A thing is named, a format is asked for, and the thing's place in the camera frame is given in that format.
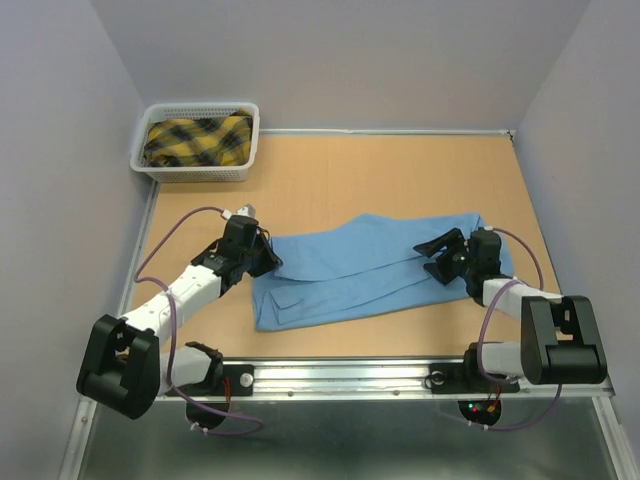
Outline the light blue long sleeve shirt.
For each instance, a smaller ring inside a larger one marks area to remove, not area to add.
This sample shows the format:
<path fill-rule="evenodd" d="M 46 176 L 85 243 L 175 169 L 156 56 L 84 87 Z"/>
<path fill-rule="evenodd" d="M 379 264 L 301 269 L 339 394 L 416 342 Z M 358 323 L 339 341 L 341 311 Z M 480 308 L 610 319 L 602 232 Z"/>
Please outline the light blue long sleeve shirt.
<path fill-rule="evenodd" d="M 281 266 L 253 282 L 262 332 L 314 327 L 467 298 L 457 278 L 444 286 L 415 246 L 453 228 L 469 236 L 477 213 L 400 220 L 362 214 L 329 231 L 276 237 Z"/>

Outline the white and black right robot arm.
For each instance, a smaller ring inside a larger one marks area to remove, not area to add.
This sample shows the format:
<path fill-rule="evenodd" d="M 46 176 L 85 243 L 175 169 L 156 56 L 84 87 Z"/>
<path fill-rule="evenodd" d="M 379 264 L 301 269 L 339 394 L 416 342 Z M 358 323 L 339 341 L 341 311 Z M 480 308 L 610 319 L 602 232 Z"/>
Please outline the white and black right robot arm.
<path fill-rule="evenodd" d="M 446 286 L 463 280 L 468 296 L 486 308 L 478 341 L 470 346 L 475 357 L 460 366 L 461 381 L 472 390 L 521 379 L 534 385 L 602 383 L 608 366 L 591 301 L 546 292 L 504 273 L 504 235 L 526 245 L 508 230 L 480 227 L 469 237 L 454 228 L 414 247 L 428 259 L 424 269 L 436 281 Z M 519 322 L 519 341 L 486 341 L 496 311 Z"/>

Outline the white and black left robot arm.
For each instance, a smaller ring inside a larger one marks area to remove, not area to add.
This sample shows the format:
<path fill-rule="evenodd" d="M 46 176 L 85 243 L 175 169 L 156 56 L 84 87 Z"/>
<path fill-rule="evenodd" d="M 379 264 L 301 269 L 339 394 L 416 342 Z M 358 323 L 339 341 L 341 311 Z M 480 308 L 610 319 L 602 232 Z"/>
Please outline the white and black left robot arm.
<path fill-rule="evenodd" d="M 177 346 L 177 331 L 224 296 L 243 276 L 260 277 L 281 266 L 268 234 L 249 205 L 223 210 L 221 238 L 196 255 L 171 283 L 120 317 L 93 325 L 76 381 L 77 391 L 130 418 L 146 413 L 156 398 L 182 386 L 229 395 L 223 356 L 198 342 Z"/>

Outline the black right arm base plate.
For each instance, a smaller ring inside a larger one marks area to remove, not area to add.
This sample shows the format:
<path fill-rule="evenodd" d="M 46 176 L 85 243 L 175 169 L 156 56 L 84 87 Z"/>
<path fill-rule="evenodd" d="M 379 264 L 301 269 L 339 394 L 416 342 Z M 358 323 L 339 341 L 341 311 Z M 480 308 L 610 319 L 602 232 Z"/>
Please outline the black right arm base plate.
<path fill-rule="evenodd" d="M 480 395 L 480 399 L 458 401 L 460 415 L 468 422 L 493 427 L 500 420 L 501 387 L 464 363 L 430 364 L 424 384 L 434 395 Z"/>

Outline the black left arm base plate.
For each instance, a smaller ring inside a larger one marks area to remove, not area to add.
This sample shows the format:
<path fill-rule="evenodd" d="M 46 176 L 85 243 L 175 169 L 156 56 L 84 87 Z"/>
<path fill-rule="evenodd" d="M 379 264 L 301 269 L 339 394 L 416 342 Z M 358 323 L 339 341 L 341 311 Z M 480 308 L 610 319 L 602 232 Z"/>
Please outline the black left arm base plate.
<path fill-rule="evenodd" d="M 223 365 L 221 370 L 209 375 L 200 383 L 187 385 L 181 390 L 195 397 L 223 397 L 222 402 L 205 402 L 205 405 L 216 410 L 229 412 L 234 397 L 250 397 L 253 395 L 255 367 L 251 364 Z M 212 429 L 219 427 L 225 418 L 203 411 L 191 403 L 185 408 L 186 418 L 198 427 Z"/>

